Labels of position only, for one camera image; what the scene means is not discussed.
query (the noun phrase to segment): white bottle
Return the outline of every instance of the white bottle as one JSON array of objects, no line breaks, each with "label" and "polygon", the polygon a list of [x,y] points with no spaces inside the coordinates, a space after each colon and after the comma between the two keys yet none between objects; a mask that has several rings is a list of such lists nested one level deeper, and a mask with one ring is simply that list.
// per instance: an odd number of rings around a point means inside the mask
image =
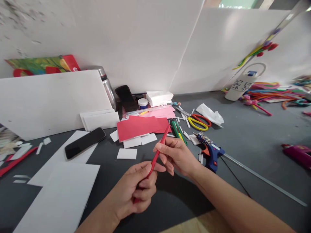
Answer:
[{"label": "white bottle", "polygon": [[[253,65],[262,65],[263,71],[260,74],[257,74],[257,71],[248,71],[246,69]],[[238,100],[244,92],[246,92],[266,70],[266,65],[264,63],[254,63],[245,68],[243,73],[237,78],[230,90],[225,95],[227,100],[236,101]]]}]

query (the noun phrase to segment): red paper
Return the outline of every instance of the red paper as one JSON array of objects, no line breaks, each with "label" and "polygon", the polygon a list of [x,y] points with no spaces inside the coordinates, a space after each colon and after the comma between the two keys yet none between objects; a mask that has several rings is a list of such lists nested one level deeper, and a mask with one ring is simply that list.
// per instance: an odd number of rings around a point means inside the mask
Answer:
[{"label": "red paper", "polygon": [[164,133],[167,126],[169,125],[167,118],[157,118],[157,120],[160,123],[162,128],[157,131],[154,131],[153,133]]},{"label": "red paper", "polygon": [[130,116],[128,120],[117,123],[119,141],[131,139],[162,129],[162,125],[154,117]]}]

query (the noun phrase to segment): smartphone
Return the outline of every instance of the smartphone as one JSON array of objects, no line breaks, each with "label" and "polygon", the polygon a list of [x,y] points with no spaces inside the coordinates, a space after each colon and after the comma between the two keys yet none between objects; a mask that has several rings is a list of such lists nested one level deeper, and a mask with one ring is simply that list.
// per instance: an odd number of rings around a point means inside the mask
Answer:
[{"label": "smartphone", "polygon": [[132,93],[127,85],[116,88],[116,93],[126,112],[132,112],[139,109],[139,105],[134,100]]},{"label": "smartphone", "polygon": [[106,137],[102,128],[97,128],[78,140],[70,143],[65,147],[66,158],[72,159],[95,143],[100,142]]}]

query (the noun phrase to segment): right hand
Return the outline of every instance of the right hand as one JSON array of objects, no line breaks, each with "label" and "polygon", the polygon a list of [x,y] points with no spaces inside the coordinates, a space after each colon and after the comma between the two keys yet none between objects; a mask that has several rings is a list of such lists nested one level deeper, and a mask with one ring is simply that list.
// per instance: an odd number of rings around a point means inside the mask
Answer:
[{"label": "right hand", "polygon": [[153,152],[157,150],[160,151],[160,159],[172,176],[174,168],[184,176],[191,176],[201,165],[181,139],[167,137],[165,144],[155,145]]}]

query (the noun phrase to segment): gray table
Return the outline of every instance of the gray table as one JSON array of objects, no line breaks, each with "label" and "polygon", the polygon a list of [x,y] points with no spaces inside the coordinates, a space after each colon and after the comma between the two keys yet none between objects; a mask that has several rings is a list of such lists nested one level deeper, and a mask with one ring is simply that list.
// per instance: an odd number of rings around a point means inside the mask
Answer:
[{"label": "gray table", "polygon": [[[303,110],[311,111],[311,107],[293,107],[285,111],[280,104],[263,104],[265,109],[273,113],[273,116],[268,117],[240,102],[224,99],[221,92],[180,95],[175,96],[174,100],[181,102],[183,109],[188,112],[202,103],[218,111],[225,120],[224,128],[212,126],[206,135],[229,155],[309,206],[299,205],[242,168],[227,162],[251,197],[296,231],[308,232],[311,229],[311,172],[285,156],[281,148],[283,143],[311,147],[311,118],[301,114]],[[180,125],[188,134],[196,132],[193,128],[187,128],[184,121]],[[105,132],[109,135],[114,130],[115,128],[107,129]],[[51,136],[52,143],[43,147],[40,155],[30,156],[0,179],[0,228],[10,228],[12,231],[40,191],[40,187],[13,183],[13,176],[33,176],[73,132]],[[38,145],[41,141],[42,139],[36,139],[31,142]],[[116,161],[118,150],[123,146],[121,143],[114,143],[110,137],[98,144],[87,163],[101,167],[81,221],[108,194],[130,166],[153,158],[152,149],[155,143],[138,146],[135,161]],[[191,142],[188,145],[198,158],[199,148]],[[217,174],[245,193],[221,159],[218,166]],[[149,208],[142,214],[131,215],[123,220],[116,232],[160,232],[213,209],[198,188],[180,174],[171,177],[167,173],[161,173],[156,185],[158,191]]]}]

